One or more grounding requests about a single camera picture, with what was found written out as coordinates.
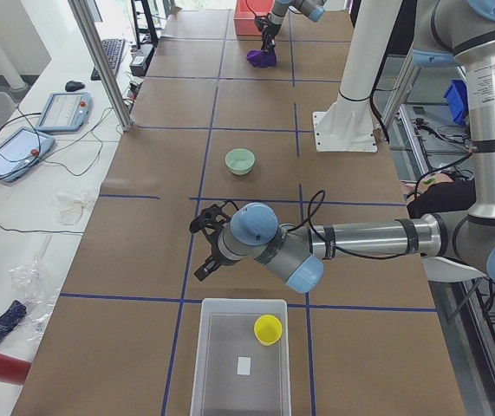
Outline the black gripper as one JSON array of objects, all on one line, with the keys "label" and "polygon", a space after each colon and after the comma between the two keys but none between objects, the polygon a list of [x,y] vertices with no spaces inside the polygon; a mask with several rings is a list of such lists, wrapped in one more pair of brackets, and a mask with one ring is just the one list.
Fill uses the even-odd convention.
[{"label": "black gripper", "polygon": [[276,47],[274,39],[280,30],[280,25],[273,23],[270,20],[270,16],[257,16],[256,27],[261,33],[263,41],[261,50],[264,52],[273,52]]},{"label": "black gripper", "polygon": [[211,246],[211,254],[205,262],[194,271],[198,279],[206,279],[221,266],[231,266],[232,260],[227,258],[218,248],[218,238],[231,217],[224,213],[223,206],[209,206],[201,210],[189,225],[192,234],[202,232]]}]

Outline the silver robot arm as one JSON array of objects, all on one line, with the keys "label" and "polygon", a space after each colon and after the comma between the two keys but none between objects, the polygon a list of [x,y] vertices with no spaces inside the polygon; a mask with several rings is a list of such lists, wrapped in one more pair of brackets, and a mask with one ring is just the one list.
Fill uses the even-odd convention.
[{"label": "silver robot arm", "polygon": [[416,6],[414,63],[461,66],[466,74],[475,200],[457,204],[439,185],[407,190],[409,205],[426,211],[413,219],[386,223],[280,224],[275,212],[250,203],[227,215],[211,205],[191,222],[212,251],[195,271],[199,280],[223,266],[251,258],[299,293],[320,281],[325,261],[339,256],[390,260],[412,254],[436,257],[436,282],[450,282],[450,266],[459,281],[487,276],[495,283],[495,1],[420,1]]},{"label": "silver robot arm", "polygon": [[275,0],[266,16],[255,18],[257,29],[261,32],[261,50],[264,53],[270,53],[274,50],[275,38],[290,7],[316,23],[324,13],[324,4],[325,1],[322,0]]}]

